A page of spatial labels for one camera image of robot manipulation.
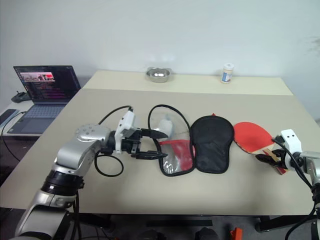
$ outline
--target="red ping pong paddle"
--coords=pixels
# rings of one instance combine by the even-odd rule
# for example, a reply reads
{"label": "red ping pong paddle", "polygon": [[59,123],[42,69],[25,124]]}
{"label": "red ping pong paddle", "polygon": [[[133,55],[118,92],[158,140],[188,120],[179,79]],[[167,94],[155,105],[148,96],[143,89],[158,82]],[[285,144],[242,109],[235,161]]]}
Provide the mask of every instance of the red ping pong paddle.
{"label": "red ping pong paddle", "polygon": [[[272,136],[263,127],[252,122],[239,122],[233,126],[234,141],[245,152],[249,154],[266,154],[272,157],[276,162],[279,159],[272,153],[274,142]],[[286,170],[277,167],[280,174],[286,173]]]}

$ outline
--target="desk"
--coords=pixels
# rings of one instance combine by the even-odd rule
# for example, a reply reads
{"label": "desk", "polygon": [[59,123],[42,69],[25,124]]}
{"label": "desk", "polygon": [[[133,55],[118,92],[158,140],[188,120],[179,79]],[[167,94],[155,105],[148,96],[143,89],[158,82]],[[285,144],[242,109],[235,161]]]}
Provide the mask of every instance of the desk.
{"label": "desk", "polygon": [[[34,105],[34,103],[29,100],[29,101],[22,101],[19,103],[15,103],[15,102],[11,102],[6,109],[4,109],[0,115],[2,113],[4,113],[7,109],[18,109],[19,113],[21,112],[25,112],[28,111],[32,106]],[[39,137],[41,134],[12,134],[12,133],[7,133],[7,131],[16,124],[16,122],[23,116],[23,114],[19,114],[18,116],[16,116],[14,119],[12,119],[6,126],[5,129],[3,130],[3,136],[12,136],[12,137]]]}
{"label": "desk", "polygon": [[[179,109],[190,124],[215,113],[233,125],[243,121],[257,123],[273,136],[283,129],[292,128],[304,151],[320,152],[319,126],[280,78],[272,79],[282,85],[283,92],[277,94],[272,94],[270,89],[268,93],[260,94],[252,94],[254,89],[249,90],[252,93],[220,94],[103,89],[108,86],[103,84],[104,81],[114,79],[108,79],[105,76],[107,72],[99,74],[104,76],[100,78],[104,87],[96,89],[98,86],[92,86],[99,81],[93,77],[94,81],[90,80],[76,94],[2,185],[1,207],[25,209],[42,186],[58,150],[73,137],[76,128],[97,123],[106,113],[127,104],[134,107],[142,128],[147,127],[148,112],[154,105],[169,104]],[[130,75],[127,73],[124,81],[129,81]],[[134,85],[149,84],[143,81],[143,78],[137,78]],[[262,79],[257,88],[265,90],[263,83]],[[164,88],[162,83],[155,84]],[[223,91],[229,91],[231,84],[223,85],[226,86]],[[272,114],[269,114],[267,110],[271,108]],[[123,114],[115,113],[104,124],[114,130]],[[154,150],[155,147],[146,138],[142,141],[142,150],[147,149]],[[84,189],[79,191],[80,212],[305,215],[313,206],[310,190],[295,172],[278,175],[269,165],[257,161],[234,142],[230,147],[229,168],[223,174],[202,173],[195,169],[186,175],[166,177],[161,173],[157,160],[138,160],[126,153],[118,157],[124,164],[124,172],[118,177],[107,178],[99,175],[93,166],[90,168],[84,177]],[[99,166],[106,172],[115,168],[111,159],[99,159]]]}

